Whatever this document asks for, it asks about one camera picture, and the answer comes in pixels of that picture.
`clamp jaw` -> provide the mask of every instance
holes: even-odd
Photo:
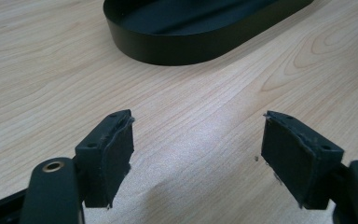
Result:
[[[341,163],[344,150],[301,121],[268,111],[261,155],[300,207],[336,203],[335,223],[358,223],[358,161]]]
[[[0,200],[0,223],[84,223],[83,207],[111,207],[130,171],[130,110],[107,116],[76,147],[73,159],[37,165],[28,189]]]

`black tray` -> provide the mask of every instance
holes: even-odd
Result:
[[[117,47],[144,63],[202,63],[235,49],[313,0],[105,0]]]

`hole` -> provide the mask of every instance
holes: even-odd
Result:
[[[60,170],[63,167],[62,161],[54,161],[51,162],[43,167],[43,172],[45,173],[52,173]]]
[[[97,147],[98,146],[98,144],[96,144],[96,143],[88,143],[87,144],[87,147]]]
[[[330,147],[330,146],[322,146],[322,148],[323,148],[323,149],[326,149],[326,150],[331,149],[331,147]]]

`wooden table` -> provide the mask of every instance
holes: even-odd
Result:
[[[207,63],[117,49],[103,1],[0,0],[0,199],[41,161],[73,157],[129,108],[135,152],[113,208],[88,223],[331,223],[300,210],[260,156],[263,114],[290,114],[358,160],[358,0],[315,0]]]

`wood grain surface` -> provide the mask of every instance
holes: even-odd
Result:
[[[178,67],[125,56],[102,8],[0,0],[0,199],[128,108],[131,172],[87,223],[332,223],[333,203],[299,209],[265,164],[262,115],[290,114],[344,148],[343,163],[358,160],[358,0],[315,0],[222,57]]]

